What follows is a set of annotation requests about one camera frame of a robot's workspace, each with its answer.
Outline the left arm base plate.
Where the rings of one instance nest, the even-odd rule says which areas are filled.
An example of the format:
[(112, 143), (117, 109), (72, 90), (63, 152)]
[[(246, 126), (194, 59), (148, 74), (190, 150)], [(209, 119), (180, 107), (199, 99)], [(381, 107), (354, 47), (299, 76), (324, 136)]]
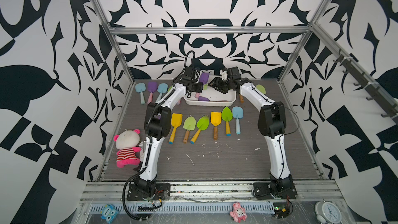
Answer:
[(143, 186), (136, 185), (134, 183), (129, 185), (126, 199), (128, 201), (139, 201), (139, 200), (159, 200), (168, 199), (170, 197), (171, 184), (166, 183), (154, 183), (150, 185), (144, 184)]

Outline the blue owl toy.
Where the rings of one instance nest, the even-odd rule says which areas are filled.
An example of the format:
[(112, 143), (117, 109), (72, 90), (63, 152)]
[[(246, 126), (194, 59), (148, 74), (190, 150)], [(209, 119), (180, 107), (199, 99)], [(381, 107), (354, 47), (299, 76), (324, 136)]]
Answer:
[(119, 212), (117, 211), (116, 207), (112, 204), (107, 204), (104, 206), (103, 210), (101, 211), (101, 219), (105, 220), (108, 224), (112, 224), (114, 219), (117, 217)]

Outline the green pointed shovel yellow handle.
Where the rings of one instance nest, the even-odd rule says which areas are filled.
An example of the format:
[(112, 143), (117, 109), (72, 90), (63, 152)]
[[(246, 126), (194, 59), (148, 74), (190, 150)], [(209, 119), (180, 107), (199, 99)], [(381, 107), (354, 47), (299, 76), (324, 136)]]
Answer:
[(190, 143), (194, 144), (197, 141), (197, 139), (200, 135), (200, 132), (206, 130), (208, 128), (208, 126), (209, 126), (209, 116), (205, 115), (205, 116), (201, 117), (199, 119), (199, 121), (197, 122), (198, 130), (195, 133), (195, 135), (193, 136), (193, 138), (191, 139)]

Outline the green shovel brown wooden handle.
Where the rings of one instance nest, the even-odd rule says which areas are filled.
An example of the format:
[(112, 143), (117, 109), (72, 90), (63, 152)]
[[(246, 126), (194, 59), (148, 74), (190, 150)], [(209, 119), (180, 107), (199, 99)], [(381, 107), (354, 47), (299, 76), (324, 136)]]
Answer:
[(241, 103), (244, 103), (244, 97), (241, 94), (239, 94), (239, 100)]

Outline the teal square shovel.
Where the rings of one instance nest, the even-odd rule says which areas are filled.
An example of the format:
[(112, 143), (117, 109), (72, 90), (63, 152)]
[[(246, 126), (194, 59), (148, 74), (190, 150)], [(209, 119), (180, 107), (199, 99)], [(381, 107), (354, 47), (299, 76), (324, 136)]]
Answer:
[(136, 84), (136, 85), (135, 85), (135, 91), (136, 91), (137, 93), (139, 93), (139, 95), (140, 95), (141, 105), (146, 104), (145, 97), (144, 97), (144, 92), (146, 91), (146, 85), (145, 85), (145, 83), (138, 83), (138, 84)]

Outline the yellow toy shovel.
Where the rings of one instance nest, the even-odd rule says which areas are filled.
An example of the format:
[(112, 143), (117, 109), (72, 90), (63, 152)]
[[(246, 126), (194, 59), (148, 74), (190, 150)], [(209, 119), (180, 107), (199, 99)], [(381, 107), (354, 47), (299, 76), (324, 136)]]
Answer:
[(183, 118), (183, 114), (177, 114), (177, 113), (172, 114), (171, 124), (172, 124), (173, 130), (171, 133), (171, 137), (169, 139), (169, 144), (174, 144), (176, 131), (177, 131), (177, 128), (182, 123), (182, 118)]

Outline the light blue pointed shovel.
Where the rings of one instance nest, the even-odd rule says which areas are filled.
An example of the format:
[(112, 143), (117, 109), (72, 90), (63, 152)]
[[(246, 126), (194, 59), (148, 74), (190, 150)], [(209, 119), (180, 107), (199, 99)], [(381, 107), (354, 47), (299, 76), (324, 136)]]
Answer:
[(234, 106), (232, 108), (232, 114), (233, 118), (236, 119), (236, 134), (240, 135), (241, 134), (241, 129), (240, 129), (240, 122), (239, 120), (243, 118), (244, 116), (244, 111), (241, 107), (239, 106)]

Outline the white plastic storage box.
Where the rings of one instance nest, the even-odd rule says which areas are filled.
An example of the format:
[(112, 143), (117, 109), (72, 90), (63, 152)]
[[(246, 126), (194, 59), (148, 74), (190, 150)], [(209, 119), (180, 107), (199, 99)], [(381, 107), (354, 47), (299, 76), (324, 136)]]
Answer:
[(206, 90), (203, 90), (199, 93), (199, 96), (209, 98), (211, 100), (226, 100), (227, 102), (202, 102), (198, 101), (198, 97), (196, 97), (197, 93), (191, 93), (191, 97), (188, 97), (188, 94), (183, 96), (183, 99), (188, 105), (196, 105), (196, 106), (231, 106), (236, 101), (236, 92), (234, 90), (230, 90), (227, 94), (223, 94), (219, 91), (216, 91), (212, 87), (208, 87)]

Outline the green shovel yellow blue-tipped handle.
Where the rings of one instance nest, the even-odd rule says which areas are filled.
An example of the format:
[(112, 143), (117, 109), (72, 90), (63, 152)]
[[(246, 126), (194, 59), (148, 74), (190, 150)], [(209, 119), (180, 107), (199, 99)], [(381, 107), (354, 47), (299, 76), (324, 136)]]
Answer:
[(222, 117), (222, 120), (224, 120), (226, 122), (226, 135), (231, 136), (230, 121), (233, 119), (233, 114), (229, 107), (226, 106), (222, 110), (221, 117)]

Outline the yellow shovel wooden handle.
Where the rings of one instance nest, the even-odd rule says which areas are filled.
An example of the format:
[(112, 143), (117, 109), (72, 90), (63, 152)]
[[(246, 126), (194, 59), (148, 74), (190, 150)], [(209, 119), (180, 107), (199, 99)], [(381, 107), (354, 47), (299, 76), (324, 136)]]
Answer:
[(214, 131), (213, 131), (214, 140), (218, 139), (218, 125), (220, 125), (222, 122), (221, 116), (222, 116), (221, 112), (211, 112), (210, 114), (210, 122), (214, 126)]

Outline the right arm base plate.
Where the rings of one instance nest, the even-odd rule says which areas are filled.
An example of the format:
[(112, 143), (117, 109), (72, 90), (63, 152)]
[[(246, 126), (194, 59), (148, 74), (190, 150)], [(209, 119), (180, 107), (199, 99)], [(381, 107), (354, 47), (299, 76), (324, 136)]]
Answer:
[(253, 196), (259, 200), (296, 199), (297, 190), (294, 184), (254, 183)]

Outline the white alarm clock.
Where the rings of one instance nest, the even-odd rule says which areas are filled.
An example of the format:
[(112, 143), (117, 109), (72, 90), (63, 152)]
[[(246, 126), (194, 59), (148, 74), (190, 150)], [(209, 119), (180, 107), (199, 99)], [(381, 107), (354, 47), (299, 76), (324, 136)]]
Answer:
[(315, 205), (316, 219), (321, 224), (340, 224), (342, 213), (332, 202), (317, 202)]

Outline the blue toy shovel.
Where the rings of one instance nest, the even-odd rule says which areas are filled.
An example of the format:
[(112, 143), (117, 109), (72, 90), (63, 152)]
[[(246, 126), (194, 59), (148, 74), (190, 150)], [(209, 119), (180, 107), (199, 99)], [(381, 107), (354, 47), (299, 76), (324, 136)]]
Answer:
[(167, 93), (169, 86), (167, 83), (161, 83), (158, 85), (157, 92), (159, 93), (158, 98), (156, 99), (156, 102), (160, 101), (163, 94)]

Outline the pink striped plush doll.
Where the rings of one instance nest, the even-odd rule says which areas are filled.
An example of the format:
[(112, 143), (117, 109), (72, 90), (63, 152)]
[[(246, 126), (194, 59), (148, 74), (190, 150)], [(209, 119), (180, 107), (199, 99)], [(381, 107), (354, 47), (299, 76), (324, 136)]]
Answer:
[(118, 168), (123, 168), (127, 165), (139, 165), (141, 160), (136, 155), (141, 152), (141, 148), (138, 146), (140, 143), (140, 130), (126, 130), (121, 134), (114, 136), (116, 143), (117, 160), (116, 164)]

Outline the purple square shovel pink handle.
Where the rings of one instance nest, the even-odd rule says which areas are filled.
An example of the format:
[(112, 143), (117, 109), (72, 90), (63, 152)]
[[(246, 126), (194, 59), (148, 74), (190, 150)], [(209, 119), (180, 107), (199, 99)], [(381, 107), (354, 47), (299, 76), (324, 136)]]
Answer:
[(153, 94), (157, 91), (157, 88), (158, 88), (157, 82), (149, 82), (147, 84), (147, 89), (149, 92), (149, 97), (148, 97), (148, 101), (147, 101), (148, 104), (152, 102)]

